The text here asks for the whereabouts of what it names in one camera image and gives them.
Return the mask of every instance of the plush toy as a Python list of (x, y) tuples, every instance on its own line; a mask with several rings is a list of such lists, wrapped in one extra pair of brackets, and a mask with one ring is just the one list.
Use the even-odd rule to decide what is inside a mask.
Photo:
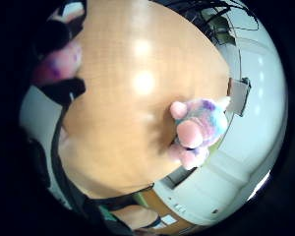
[(227, 129), (224, 111), (229, 102), (228, 96), (218, 102), (210, 99), (173, 102), (170, 113), (177, 125), (177, 137), (169, 147), (169, 156), (187, 170), (200, 166), (208, 156), (208, 147)]
[(82, 62), (82, 48), (76, 41), (49, 53), (34, 69), (32, 83), (38, 87), (73, 78)]

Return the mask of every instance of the round wooden table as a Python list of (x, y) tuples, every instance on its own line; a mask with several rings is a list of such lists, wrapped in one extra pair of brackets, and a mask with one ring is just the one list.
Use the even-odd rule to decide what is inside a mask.
[(211, 42), (148, 0), (91, 0), (78, 76), (87, 91), (64, 119), (69, 178), (90, 198), (129, 194), (179, 167), (166, 154), (174, 100), (227, 94), (229, 71)]

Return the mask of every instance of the pink object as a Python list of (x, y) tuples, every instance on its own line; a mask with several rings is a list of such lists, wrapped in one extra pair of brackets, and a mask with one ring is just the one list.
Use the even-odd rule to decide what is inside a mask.
[(82, 62), (82, 48), (76, 41), (48, 54), (34, 69), (32, 83), (38, 87), (73, 78)]
[(168, 149), (169, 156), (188, 170), (200, 166), (208, 157), (208, 147), (227, 129), (224, 110), (228, 103), (229, 97), (219, 103), (209, 99), (173, 102), (170, 113), (177, 124), (177, 138)]

